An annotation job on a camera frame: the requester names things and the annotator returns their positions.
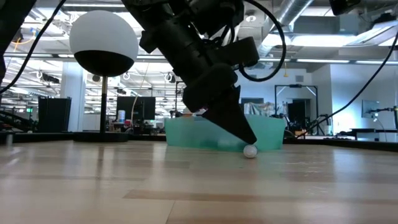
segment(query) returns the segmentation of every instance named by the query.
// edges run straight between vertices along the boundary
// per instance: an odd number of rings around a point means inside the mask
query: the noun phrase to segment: monitor
[[[375,100],[362,100],[362,118],[374,118],[370,111],[379,109],[379,105]]]
[[[126,119],[131,119],[131,109],[135,99],[135,96],[118,96],[116,113],[119,113],[119,110],[124,110],[126,112]],[[138,97],[136,105],[134,106],[133,119],[155,119],[155,106],[156,97]]]

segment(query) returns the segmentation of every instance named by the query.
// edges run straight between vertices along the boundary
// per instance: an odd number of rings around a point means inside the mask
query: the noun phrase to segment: teal bin
[[[285,122],[283,119],[246,114],[257,137],[259,152],[282,148]],[[241,152],[244,141],[202,117],[165,119],[167,144],[201,149]]]

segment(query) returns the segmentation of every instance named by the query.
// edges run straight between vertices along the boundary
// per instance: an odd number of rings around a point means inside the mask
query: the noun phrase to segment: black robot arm
[[[144,28],[140,46],[158,48],[187,85],[183,102],[190,111],[208,108],[203,117],[253,144],[257,141],[239,107],[240,87],[232,66],[259,60],[252,37],[221,46],[202,40],[224,27],[234,29],[244,16],[242,0],[122,0]]]

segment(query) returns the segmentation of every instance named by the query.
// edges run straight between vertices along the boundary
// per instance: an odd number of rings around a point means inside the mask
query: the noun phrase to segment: wooden table
[[[398,154],[286,145],[257,159],[165,142],[0,148],[1,223],[398,223]]]

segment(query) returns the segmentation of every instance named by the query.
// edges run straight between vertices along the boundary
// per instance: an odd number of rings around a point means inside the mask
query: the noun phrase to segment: white sphere
[[[137,60],[136,33],[112,12],[91,11],[80,16],[70,30],[69,42],[78,63],[95,75],[121,75]]]
[[[253,145],[247,145],[243,149],[243,154],[246,158],[252,159],[257,155],[257,148]]]

